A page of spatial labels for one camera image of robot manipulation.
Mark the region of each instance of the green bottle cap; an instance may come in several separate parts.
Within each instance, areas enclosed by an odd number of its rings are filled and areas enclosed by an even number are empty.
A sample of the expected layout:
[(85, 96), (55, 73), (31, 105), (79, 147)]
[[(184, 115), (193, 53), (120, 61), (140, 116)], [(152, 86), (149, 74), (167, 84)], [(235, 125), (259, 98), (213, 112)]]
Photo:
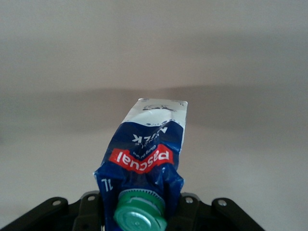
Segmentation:
[(165, 202), (155, 192), (124, 190), (119, 195), (114, 219), (123, 231), (164, 231)]

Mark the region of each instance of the white backdrop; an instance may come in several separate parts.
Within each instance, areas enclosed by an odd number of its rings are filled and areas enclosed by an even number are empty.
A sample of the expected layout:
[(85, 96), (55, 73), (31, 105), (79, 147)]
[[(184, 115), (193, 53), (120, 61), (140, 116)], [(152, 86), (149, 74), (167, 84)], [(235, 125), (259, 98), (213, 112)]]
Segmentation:
[(139, 98), (189, 103), (183, 192), (308, 227), (308, 2), (2, 1), (0, 227), (92, 175)]

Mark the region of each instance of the red label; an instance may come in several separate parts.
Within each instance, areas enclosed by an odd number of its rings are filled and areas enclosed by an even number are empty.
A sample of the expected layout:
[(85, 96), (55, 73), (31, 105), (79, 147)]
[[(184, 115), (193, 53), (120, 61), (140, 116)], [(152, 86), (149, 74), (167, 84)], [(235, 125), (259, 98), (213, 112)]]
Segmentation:
[(158, 147), (144, 160), (140, 161), (133, 157), (129, 150), (113, 149), (109, 160), (128, 171), (135, 171), (138, 174), (148, 173), (153, 167), (164, 163), (173, 163), (173, 152), (163, 144)]

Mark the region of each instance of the black mount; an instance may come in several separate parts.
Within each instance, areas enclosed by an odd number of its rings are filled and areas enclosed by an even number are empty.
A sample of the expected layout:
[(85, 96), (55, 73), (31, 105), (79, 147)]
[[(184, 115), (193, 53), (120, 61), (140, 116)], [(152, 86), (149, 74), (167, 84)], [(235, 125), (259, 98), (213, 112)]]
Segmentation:
[[(98, 191), (87, 192), (73, 204), (53, 197), (0, 231), (101, 231), (103, 202)], [(217, 198), (204, 204), (192, 193), (182, 193), (166, 231), (264, 231), (234, 201)]]

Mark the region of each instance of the white carton top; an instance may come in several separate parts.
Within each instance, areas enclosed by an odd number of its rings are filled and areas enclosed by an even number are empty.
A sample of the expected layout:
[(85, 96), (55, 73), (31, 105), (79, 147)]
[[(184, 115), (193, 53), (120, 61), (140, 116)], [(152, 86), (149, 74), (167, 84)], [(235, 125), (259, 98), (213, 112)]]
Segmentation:
[(178, 100), (139, 99), (123, 122), (134, 122), (148, 127), (174, 121), (185, 128), (187, 102)]

